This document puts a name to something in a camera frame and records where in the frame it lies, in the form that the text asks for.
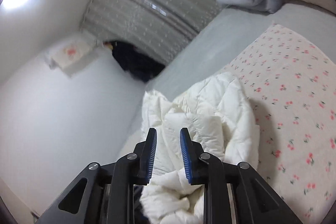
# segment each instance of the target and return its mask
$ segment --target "floral bedsheet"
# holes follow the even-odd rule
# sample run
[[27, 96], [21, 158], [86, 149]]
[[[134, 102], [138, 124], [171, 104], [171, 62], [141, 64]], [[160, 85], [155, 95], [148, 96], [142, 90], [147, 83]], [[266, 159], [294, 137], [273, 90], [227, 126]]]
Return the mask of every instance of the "floral bedsheet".
[[303, 223], [320, 223], [336, 197], [336, 65], [273, 24], [224, 70], [260, 125], [258, 172]]

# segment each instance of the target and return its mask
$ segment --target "silver pivot bolt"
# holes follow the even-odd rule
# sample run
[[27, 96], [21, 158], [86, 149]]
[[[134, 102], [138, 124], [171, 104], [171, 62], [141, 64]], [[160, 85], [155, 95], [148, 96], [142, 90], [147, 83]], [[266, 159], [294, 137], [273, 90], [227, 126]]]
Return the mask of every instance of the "silver pivot bolt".
[[241, 169], [248, 169], [248, 168], [250, 168], [250, 165], [249, 165], [247, 162], [242, 161], [242, 162], [239, 164], [239, 167], [240, 167]]
[[210, 154], [208, 154], [208, 153], [202, 153], [199, 157], [202, 160], [208, 160], [208, 159], [210, 159]]
[[135, 153], [129, 153], [129, 154], [127, 155], [127, 158], [128, 158], [129, 160], [135, 160], [137, 157], [138, 157], [138, 155], [135, 154]]
[[90, 170], [96, 170], [98, 168], [98, 166], [99, 165], [97, 163], [93, 162], [89, 165], [89, 169]]

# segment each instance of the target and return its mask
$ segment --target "white cover with red flower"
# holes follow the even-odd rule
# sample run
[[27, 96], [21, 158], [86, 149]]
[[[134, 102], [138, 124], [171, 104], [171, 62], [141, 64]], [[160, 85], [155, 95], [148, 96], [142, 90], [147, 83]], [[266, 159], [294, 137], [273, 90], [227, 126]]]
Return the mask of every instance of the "white cover with red flower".
[[320, 223], [336, 195], [336, 65], [274, 24], [224, 70], [260, 125], [258, 172], [303, 223]]

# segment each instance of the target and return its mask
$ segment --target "gray bed sheet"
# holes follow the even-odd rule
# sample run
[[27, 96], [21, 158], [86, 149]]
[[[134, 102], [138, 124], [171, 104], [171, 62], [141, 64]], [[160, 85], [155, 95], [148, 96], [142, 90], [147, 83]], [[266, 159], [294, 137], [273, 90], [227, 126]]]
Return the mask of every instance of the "gray bed sheet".
[[[238, 8], [223, 11], [146, 86], [169, 100], [194, 83], [214, 74], [256, 40], [273, 22], [304, 36], [336, 63], [336, 17], [313, 5], [292, 1], [275, 14], [266, 15]], [[128, 136], [141, 126], [141, 105]]]

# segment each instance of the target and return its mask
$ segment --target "mattress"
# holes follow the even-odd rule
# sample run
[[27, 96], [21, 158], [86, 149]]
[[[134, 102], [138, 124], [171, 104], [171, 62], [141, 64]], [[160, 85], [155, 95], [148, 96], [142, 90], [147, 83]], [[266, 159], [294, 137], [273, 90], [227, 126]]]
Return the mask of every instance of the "mattress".
[[[158, 90], [169, 100], [173, 100], [194, 83], [207, 78], [230, 63], [232, 59], [255, 41], [273, 22], [299, 33], [320, 48], [320, 50], [327, 53], [331, 62], [336, 62], [336, 17], [324, 10], [298, 2], [285, 4], [273, 15], [254, 13], [238, 8], [226, 8], [155, 80], [147, 85], [147, 90]], [[140, 110], [136, 116], [138, 118], [135, 119], [136, 122], [132, 128], [140, 128]], [[133, 140], [134, 142], [137, 138], [135, 134], [129, 140]], [[278, 153], [277, 149], [273, 153], [274, 155], [270, 154], [270, 156], [275, 157]], [[302, 155], [302, 158], [303, 165], [308, 165], [305, 160], [312, 157], [310, 155]], [[281, 163], [277, 163], [274, 166], [276, 171], [278, 171], [277, 168], [282, 170], [282, 167]], [[326, 166], [322, 165], [322, 167], [328, 168], [328, 161], [326, 162]], [[310, 189], [312, 189], [313, 183], [316, 182], [310, 182]], [[328, 204], [322, 209], [315, 208], [314, 216], [309, 211], [310, 207], [308, 209], [300, 208], [300, 204], [296, 205], [298, 207], [296, 213], [299, 212], [301, 214], [301, 220], [305, 223], [320, 223], [331, 206], [332, 202], [330, 201], [334, 199], [329, 196]]]

